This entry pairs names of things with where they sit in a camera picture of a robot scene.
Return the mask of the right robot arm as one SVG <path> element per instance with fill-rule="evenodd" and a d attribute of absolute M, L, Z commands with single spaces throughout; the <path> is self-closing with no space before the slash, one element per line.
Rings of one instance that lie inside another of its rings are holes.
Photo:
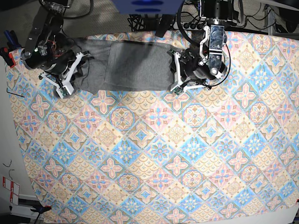
<path fill-rule="evenodd" d="M 71 0 L 41 0 L 34 17 L 32 29 L 21 52 L 21 60 L 28 70 L 40 69 L 39 79 L 54 86 L 59 98 L 67 98 L 75 92 L 74 81 L 83 76 L 82 66 L 89 63 L 89 51 L 79 47 L 73 38 L 62 31 L 67 17 L 65 11 Z"/>

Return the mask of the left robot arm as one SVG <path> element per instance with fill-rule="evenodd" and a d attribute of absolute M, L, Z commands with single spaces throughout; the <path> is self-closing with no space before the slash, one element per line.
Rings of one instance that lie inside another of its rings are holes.
<path fill-rule="evenodd" d="M 243 16 L 243 11 L 234 10 L 232 0 L 198 0 L 195 2 L 201 21 L 202 38 L 195 41 L 188 36 L 181 22 L 183 6 L 178 8 L 177 26 L 183 37 L 198 51 L 188 48 L 180 52 L 171 49 L 171 69 L 174 73 L 174 83 L 170 91 L 181 95 L 187 90 L 216 87 L 212 81 L 222 84 L 228 77 L 230 66 L 222 60 L 223 47 L 227 44 L 226 27 L 243 24 L 237 16 Z"/>

